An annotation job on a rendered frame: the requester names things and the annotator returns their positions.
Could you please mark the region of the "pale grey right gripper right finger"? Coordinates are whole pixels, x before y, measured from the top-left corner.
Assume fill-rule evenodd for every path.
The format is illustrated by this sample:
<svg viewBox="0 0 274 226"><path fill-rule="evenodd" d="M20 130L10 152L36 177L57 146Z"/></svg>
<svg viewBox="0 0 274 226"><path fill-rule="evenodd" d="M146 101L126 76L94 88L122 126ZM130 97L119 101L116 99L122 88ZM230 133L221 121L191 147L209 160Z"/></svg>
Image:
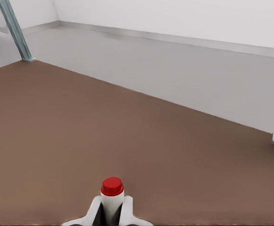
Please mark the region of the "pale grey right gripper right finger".
<svg viewBox="0 0 274 226"><path fill-rule="evenodd" d="M119 225L152 226L153 224L143 219L135 217L133 214L133 198L131 196L125 196L121 207Z"/></svg>

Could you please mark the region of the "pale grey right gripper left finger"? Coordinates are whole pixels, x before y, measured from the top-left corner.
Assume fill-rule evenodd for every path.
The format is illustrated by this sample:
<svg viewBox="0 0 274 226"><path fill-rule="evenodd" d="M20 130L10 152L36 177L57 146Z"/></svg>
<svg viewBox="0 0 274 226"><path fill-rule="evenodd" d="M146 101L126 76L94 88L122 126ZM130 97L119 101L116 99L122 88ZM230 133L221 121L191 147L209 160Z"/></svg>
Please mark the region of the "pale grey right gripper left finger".
<svg viewBox="0 0 274 226"><path fill-rule="evenodd" d="M81 218L70 220L67 222L64 222L64 226L71 226L71 225L81 225L81 226L92 226L94 223L94 220L96 218L97 212L100 208L101 204L101 196L96 196L87 212L87 214Z"/></svg>

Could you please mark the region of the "white marker with red cap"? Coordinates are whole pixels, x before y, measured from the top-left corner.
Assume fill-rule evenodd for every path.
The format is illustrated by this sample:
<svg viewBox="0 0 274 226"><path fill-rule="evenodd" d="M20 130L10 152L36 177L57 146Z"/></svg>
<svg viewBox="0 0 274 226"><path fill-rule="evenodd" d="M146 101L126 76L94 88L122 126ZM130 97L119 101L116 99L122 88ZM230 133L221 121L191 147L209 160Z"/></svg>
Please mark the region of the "white marker with red cap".
<svg viewBox="0 0 274 226"><path fill-rule="evenodd" d="M124 201L124 185L118 177L103 180L101 187L101 203L107 225L118 225L118 210Z"/></svg>

